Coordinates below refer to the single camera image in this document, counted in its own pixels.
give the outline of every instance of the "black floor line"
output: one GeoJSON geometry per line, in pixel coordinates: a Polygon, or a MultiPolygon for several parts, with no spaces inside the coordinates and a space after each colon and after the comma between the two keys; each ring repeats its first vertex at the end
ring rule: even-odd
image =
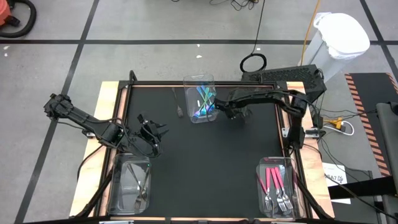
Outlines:
{"type": "MultiPolygon", "coordinates": [[[[258,40],[264,45],[302,45],[304,40],[258,40]]],[[[155,44],[254,44],[254,40],[187,39],[187,40],[0,40],[0,44],[99,44],[99,45],[155,45],[155,44]]],[[[371,40],[371,45],[398,45],[398,40],[371,40]]]]}
{"type": "Polygon", "coordinates": [[[365,0],[360,0],[361,5],[363,7],[363,10],[365,11],[366,17],[368,17],[368,20],[372,26],[373,32],[377,37],[378,42],[380,43],[381,49],[384,53],[384,56],[386,57],[386,60],[391,68],[392,74],[395,76],[396,80],[398,80],[398,68],[397,64],[395,63],[394,58],[392,57],[390,50],[387,47],[387,43],[390,43],[391,45],[398,44],[398,41],[396,40],[389,40],[389,41],[384,41],[383,36],[381,35],[381,32],[376,24],[376,21],[374,20],[371,10],[369,9],[368,4],[366,3],[365,0]]]}
{"type": "MultiPolygon", "coordinates": [[[[90,13],[88,15],[85,28],[83,29],[83,33],[80,38],[81,40],[85,40],[87,38],[88,31],[90,29],[91,23],[93,22],[93,18],[94,18],[95,11],[96,11],[99,1],[100,0],[93,1],[93,5],[92,5],[90,13]]],[[[76,49],[75,56],[73,57],[73,60],[71,62],[70,68],[69,68],[68,75],[66,77],[65,83],[62,88],[63,94],[68,93],[70,84],[72,82],[73,75],[75,74],[75,70],[76,70],[80,55],[81,55],[81,51],[83,50],[83,46],[84,46],[84,44],[79,44],[76,49]]],[[[47,134],[45,135],[44,142],[43,142],[42,148],[39,153],[39,158],[36,161],[36,165],[34,167],[32,176],[30,177],[29,184],[26,188],[24,197],[23,197],[21,205],[19,207],[16,219],[15,219],[15,223],[22,223],[25,220],[25,216],[26,216],[27,210],[29,208],[30,201],[32,200],[33,193],[35,191],[37,182],[39,181],[40,173],[42,172],[45,158],[47,157],[47,153],[50,149],[50,144],[51,144],[51,141],[54,136],[56,128],[57,128],[57,123],[54,121],[51,121],[49,130],[47,131],[47,134]]]]}
{"type": "Polygon", "coordinates": [[[47,134],[45,135],[44,142],[43,142],[42,148],[39,153],[39,157],[36,161],[36,165],[34,167],[32,176],[30,177],[30,181],[27,185],[24,197],[22,198],[21,205],[19,207],[17,216],[15,218],[15,223],[23,223],[24,222],[24,219],[25,219],[25,216],[27,213],[27,209],[29,207],[30,201],[32,200],[32,196],[35,191],[37,182],[39,181],[40,173],[43,169],[44,161],[45,161],[45,158],[47,157],[47,153],[49,151],[50,143],[54,136],[56,127],[57,127],[57,123],[54,121],[51,121],[49,130],[47,131],[47,134]]]}

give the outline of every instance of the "white cable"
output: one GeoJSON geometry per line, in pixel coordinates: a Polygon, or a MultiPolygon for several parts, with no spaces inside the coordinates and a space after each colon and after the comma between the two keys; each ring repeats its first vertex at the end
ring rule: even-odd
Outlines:
{"type": "Polygon", "coordinates": [[[342,122],[341,122],[341,125],[344,125],[345,123],[347,123],[348,125],[351,126],[351,129],[353,130],[352,133],[345,133],[345,132],[340,131],[339,129],[332,128],[332,127],[329,127],[329,126],[326,126],[326,125],[324,125],[323,127],[328,128],[328,129],[332,129],[332,130],[334,130],[334,131],[337,131],[337,132],[339,132],[339,133],[341,133],[341,134],[345,134],[345,135],[347,135],[347,136],[352,136],[352,135],[354,135],[354,132],[355,132],[354,126],[353,126],[350,122],[348,122],[348,121],[342,121],[342,122]]]}

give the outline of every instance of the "black table surface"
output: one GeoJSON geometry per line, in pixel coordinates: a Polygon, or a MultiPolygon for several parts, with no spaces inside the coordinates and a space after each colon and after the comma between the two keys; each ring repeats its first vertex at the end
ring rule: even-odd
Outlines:
{"type": "MultiPolygon", "coordinates": [[[[232,87],[217,87],[225,100],[232,87]]],[[[167,124],[163,153],[151,159],[149,207],[141,217],[264,217],[259,210],[256,166],[263,157],[281,157],[275,105],[251,105],[249,122],[193,124],[187,116],[183,88],[175,88],[184,117],[177,116],[171,88],[134,87],[128,109],[129,127],[144,112],[167,124]]]]}

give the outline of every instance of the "white paper label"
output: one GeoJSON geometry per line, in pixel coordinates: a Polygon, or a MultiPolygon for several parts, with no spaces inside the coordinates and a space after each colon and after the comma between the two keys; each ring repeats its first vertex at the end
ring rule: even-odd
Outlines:
{"type": "MultiPolygon", "coordinates": [[[[345,172],[345,167],[343,165],[337,165],[338,166],[337,168],[336,164],[329,164],[326,162],[322,162],[322,164],[323,164],[323,170],[325,171],[325,174],[329,178],[333,179],[339,184],[347,184],[347,176],[345,172]]],[[[326,178],[326,184],[328,185],[328,187],[337,185],[336,183],[327,178],[326,178]]],[[[332,200],[332,202],[351,204],[351,200],[349,198],[334,199],[332,200]]]]}

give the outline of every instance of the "clear plastic container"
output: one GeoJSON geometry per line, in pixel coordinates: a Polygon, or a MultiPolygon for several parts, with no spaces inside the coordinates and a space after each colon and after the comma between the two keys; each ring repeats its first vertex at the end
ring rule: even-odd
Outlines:
{"type": "Polygon", "coordinates": [[[302,200],[300,200],[295,169],[296,163],[291,158],[265,157],[260,160],[257,166],[257,189],[259,208],[266,217],[292,220],[303,217],[304,206],[302,200]]]}
{"type": "Polygon", "coordinates": [[[110,215],[134,215],[149,206],[151,164],[146,157],[130,153],[114,158],[112,184],[107,204],[110,215]]]}
{"type": "Polygon", "coordinates": [[[214,121],[218,110],[214,99],[216,88],[212,75],[186,76],[183,79],[188,116],[193,123],[214,121]]]}

